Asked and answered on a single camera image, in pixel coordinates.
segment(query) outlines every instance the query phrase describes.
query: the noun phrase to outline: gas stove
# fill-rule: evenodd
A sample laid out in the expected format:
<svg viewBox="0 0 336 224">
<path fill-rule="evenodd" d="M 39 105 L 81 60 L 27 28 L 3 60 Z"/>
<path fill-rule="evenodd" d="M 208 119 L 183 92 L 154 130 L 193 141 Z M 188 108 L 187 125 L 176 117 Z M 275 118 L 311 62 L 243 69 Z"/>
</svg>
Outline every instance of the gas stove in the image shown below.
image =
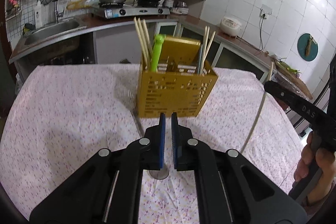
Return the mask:
<svg viewBox="0 0 336 224">
<path fill-rule="evenodd" d="M 164 7 L 140 7 L 128 5 L 95 5 L 91 8 L 92 15 L 106 19 L 117 17 L 134 17 L 144 15 L 169 15 L 169 8 Z"/>
</svg>

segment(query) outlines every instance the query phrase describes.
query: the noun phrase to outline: faucet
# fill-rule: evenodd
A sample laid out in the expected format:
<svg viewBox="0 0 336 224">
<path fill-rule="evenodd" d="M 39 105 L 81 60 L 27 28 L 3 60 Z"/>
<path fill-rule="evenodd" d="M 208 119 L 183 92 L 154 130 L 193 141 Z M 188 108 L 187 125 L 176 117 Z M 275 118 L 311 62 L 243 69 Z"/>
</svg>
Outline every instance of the faucet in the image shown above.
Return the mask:
<svg viewBox="0 0 336 224">
<path fill-rule="evenodd" d="M 58 12 L 58 9 L 57 9 L 57 2 L 58 0 L 53 0 L 53 2 L 55 2 L 55 11 L 54 11 L 54 22 L 57 22 L 58 23 L 58 19 L 60 17 L 63 17 L 64 16 L 64 7 L 63 7 L 63 11 L 61 13 Z"/>
</svg>

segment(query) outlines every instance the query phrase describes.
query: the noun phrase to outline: rice cooker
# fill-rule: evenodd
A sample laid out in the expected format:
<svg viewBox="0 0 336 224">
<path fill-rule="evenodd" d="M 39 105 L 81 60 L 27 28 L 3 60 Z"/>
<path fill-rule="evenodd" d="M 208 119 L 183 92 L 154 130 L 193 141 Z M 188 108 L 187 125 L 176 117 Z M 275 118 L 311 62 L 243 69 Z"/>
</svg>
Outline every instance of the rice cooker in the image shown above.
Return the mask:
<svg viewBox="0 0 336 224">
<path fill-rule="evenodd" d="M 236 18 L 223 17 L 220 28 L 227 35 L 236 37 L 242 28 L 242 24 Z"/>
</svg>

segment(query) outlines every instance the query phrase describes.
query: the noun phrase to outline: kitchen sink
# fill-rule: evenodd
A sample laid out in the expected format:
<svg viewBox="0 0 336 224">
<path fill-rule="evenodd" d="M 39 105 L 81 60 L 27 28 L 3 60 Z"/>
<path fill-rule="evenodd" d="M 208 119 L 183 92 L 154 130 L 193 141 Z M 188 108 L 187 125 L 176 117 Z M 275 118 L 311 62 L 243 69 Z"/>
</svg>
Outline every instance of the kitchen sink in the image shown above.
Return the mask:
<svg viewBox="0 0 336 224">
<path fill-rule="evenodd" d="M 77 18 L 63 19 L 59 23 L 45 25 L 42 28 L 34 30 L 24 35 L 26 41 L 24 45 L 41 43 L 46 40 L 65 35 L 74 31 L 85 29 L 86 25 Z"/>
</svg>

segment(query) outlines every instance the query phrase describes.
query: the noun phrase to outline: round cutting board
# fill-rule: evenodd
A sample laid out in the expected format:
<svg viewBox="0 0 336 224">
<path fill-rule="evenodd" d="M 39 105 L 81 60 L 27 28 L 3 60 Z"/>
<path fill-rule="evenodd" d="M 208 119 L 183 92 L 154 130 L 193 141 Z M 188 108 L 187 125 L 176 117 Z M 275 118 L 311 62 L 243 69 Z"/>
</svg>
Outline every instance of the round cutting board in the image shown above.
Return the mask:
<svg viewBox="0 0 336 224">
<path fill-rule="evenodd" d="M 297 51 L 299 52 L 299 55 L 306 61 L 314 60 L 317 56 L 317 52 L 319 51 L 318 45 L 312 42 L 310 46 L 310 53 L 306 56 L 306 47 L 308 45 L 309 39 L 310 34 L 304 33 L 297 41 Z"/>
</svg>

